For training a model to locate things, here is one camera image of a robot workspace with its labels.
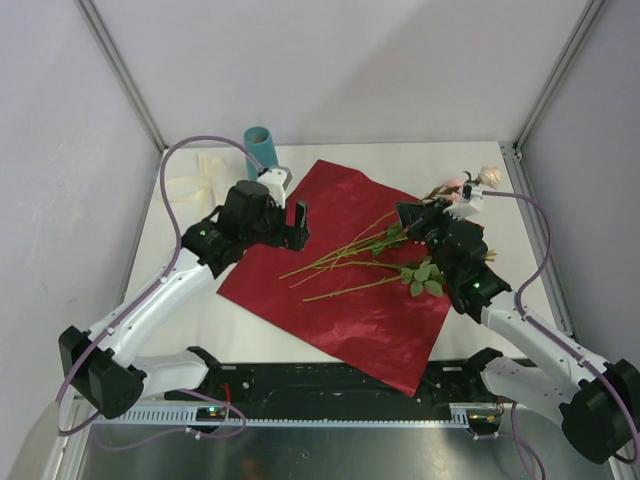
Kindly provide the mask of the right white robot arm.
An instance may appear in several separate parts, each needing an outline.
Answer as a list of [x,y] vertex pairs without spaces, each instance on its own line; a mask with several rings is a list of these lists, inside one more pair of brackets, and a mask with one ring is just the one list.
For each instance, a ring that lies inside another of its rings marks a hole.
[[585,459],[603,464],[627,444],[639,444],[639,372],[612,363],[544,322],[487,264],[481,226],[462,204],[399,202],[407,237],[422,242],[443,274],[454,310],[505,338],[532,366],[496,350],[475,355],[480,366],[461,376],[473,401],[504,396],[557,425]]

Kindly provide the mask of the cream ribbon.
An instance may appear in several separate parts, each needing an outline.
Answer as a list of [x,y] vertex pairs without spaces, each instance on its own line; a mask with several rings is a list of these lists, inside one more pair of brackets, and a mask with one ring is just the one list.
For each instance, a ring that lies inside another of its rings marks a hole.
[[195,176],[166,180],[167,200],[171,205],[192,205],[205,215],[223,202],[231,186],[231,169],[223,157],[204,151],[197,152],[196,166]]

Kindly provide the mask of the pink artificial flower bunch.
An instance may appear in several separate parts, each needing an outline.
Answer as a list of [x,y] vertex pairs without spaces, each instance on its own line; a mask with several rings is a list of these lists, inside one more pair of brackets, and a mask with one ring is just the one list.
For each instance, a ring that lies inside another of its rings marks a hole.
[[381,261],[378,256],[393,249],[402,249],[408,245],[409,239],[402,230],[399,220],[389,224],[383,231],[368,235],[362,231],[351,243],[342,246],[309,265],[289,272],[288,276],[297,275],[310,270],[313,276],[320,275],[335,268],[348,266],[367,266],[392,270],[394,275],[375,281],[375,286],[393,281],[400,281],[410,288],[412,296],[427,291],[435,296],[444,294],[444,277],[435,266],[429,255],[419,261],[389,262]]

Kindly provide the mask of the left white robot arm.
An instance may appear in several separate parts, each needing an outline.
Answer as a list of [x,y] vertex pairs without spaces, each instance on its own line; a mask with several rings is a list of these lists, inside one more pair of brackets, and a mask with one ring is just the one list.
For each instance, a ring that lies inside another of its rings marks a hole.
[[71,385],[106,419],[125,414],[143,397],[188,389],[214,397],[220,374],[200,347],[166,356],[143,357],[142,347],[189,296],[211,284],[255,245],[299,252],[309,238],[307,206],[296,205],[287,224],[285,168],[241,180],[225,202],[182,235],[179,248],[159,277],[103,320],[81,331],[71,326],[59,337],[63,371]]

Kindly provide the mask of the cream single rose stem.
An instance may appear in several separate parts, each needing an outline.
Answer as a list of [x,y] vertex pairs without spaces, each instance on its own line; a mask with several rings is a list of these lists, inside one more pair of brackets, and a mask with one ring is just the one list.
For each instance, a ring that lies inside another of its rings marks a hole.
[[483,167],[479,173],[472,176],[470,172],[464,172],[464,178],[449,180],[427,193],[422,201],[430,203],[442,199],[448,203],[458,203],[462,196],[463,186],[466,183],[497,189],[502,182],[502,172],[499,167]]

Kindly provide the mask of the dark red wrapping paper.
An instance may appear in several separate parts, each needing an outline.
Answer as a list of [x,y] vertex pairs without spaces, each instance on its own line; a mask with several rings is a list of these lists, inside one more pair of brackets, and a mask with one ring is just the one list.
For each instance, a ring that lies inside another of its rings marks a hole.
[[[308,205],[311,233],[303,251],[250,248],[222,282],[219,294],[323,353],[405,393],[414,393],[451,305],[445,295],[410,288],[384,268],[348,266],[313,276],[288,276],[397,221],[397,202],[416,197],[369,179],[359,170],[318,160],[288,199]],[[408,242],[378,256],[404,263],[427,255]]]

